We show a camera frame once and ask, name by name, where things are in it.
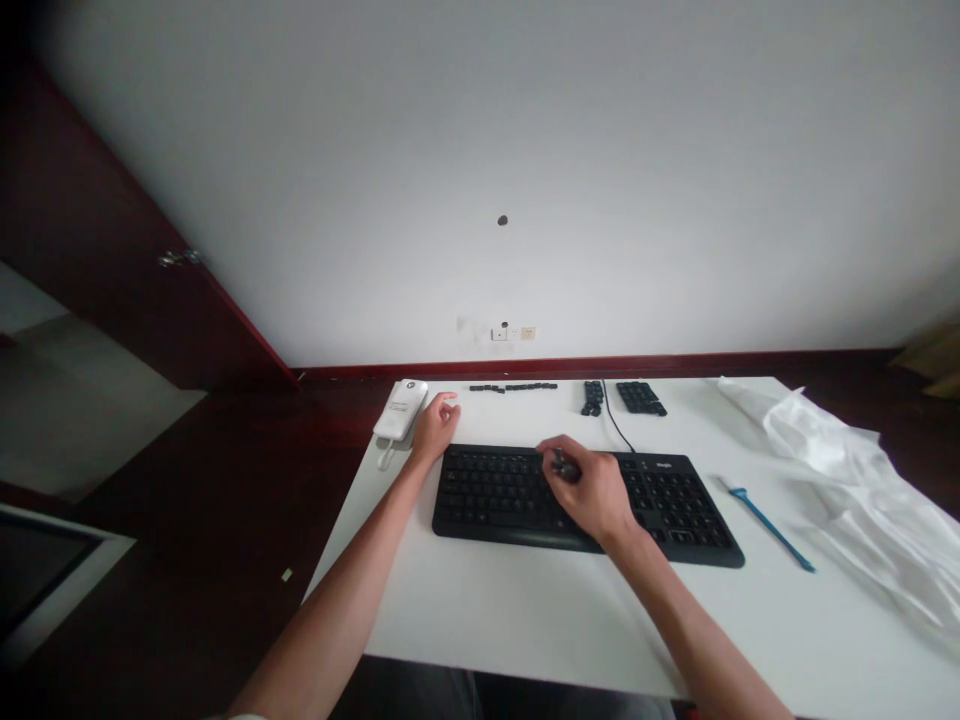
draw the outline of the wall socket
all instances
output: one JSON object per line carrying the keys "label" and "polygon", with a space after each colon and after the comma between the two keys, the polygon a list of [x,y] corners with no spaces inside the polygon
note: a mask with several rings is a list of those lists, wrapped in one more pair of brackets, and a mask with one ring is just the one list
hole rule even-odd
{"label": "wall socket", "polygon": [[490,328],[490,339],[494,342],[509,340],[510,342],[519,342],[520,340],[536,340],[537,329],[535,327],[525,328]]}

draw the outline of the white wall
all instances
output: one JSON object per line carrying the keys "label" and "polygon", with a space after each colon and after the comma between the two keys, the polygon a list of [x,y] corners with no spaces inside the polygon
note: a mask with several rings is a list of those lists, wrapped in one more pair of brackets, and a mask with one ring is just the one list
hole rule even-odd
{"label": "white wall", "polygon": [[83,0],[41,46],[311,366],[900,343],[960,305],[958,37],[951,0]]}
{"label": "white wall", "polygon": [[0,333],[13,335],[68,312],[36,285],[0,263]]}

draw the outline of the tiled floor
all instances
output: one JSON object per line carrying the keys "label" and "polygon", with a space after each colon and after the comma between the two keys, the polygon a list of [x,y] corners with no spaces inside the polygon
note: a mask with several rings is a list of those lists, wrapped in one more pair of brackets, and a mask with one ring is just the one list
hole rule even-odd
{"label": "tiled floor", "polygon": [[[904,477],[960,516],[957,403],[922,396],[923,381],[901,370],[776,374],[880,431]],[[12,679],[29,714],[221,712],[296,611],[390,387],[207,397],[75,506],[73,519],[140,542]],[[491,707],[512,716],[496,687],[486,685]]]}

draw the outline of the white table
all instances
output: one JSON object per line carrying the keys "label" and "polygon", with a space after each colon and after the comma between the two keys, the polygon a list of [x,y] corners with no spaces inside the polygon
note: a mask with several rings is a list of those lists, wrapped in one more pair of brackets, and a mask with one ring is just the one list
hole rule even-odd
{"label": "white table", "polygon": [[[743,380],[768,394],[787,392],[774,378]],[[582,381],[553,382],[559,389],[505,395],[470,392],[477,382],[437,382],[430,397],[460,394],[455,443],[533,447],[565,432],[596,450],[627,450],[606,412],[580,415]],[[804,482],[812,471],[772,456],[762,431],[711,380],[651,380],[665,418],[628,414],[615,382],[607,387],[624,435],[638,452],[688,455],[746,556],[739,570],[674,567],[794,713],[957,717],[960,664],[816,542],[813,521],[823,510]],[[380,452],[371,440],[307,594],[402,466],[398,452],[378,471]],[[431,519],[439,474],[437,463],[407,524],[369,654],[689,697],[656,628],[606,556],[437,537]],[[714,474],[748,488],[817,574],[801,570]]]}

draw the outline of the hand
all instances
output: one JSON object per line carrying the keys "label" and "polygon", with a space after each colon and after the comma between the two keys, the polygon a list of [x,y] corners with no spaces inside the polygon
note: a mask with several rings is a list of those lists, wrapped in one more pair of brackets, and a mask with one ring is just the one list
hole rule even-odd
{"label": "hand", "polygon": [[420,413],[417,429],[413,434],[412,455],[432,463],[446,451],[453,440],[453,431],[460,422],[460,406],[450,406],[446,401],[453,400],[456,396],[456,393],[437,393]]}
{"label": "hand", "polygon": [[[579,482],[567,482],[554,472],[553,448],[563,450],[564,456],[580,467],[583,476]],[[544,440],[537,452],[543,454],[543,474],[557,502],[601,546],[639,527],[630,510],[620,465],[612,455],[587,450],[566,435]]]}

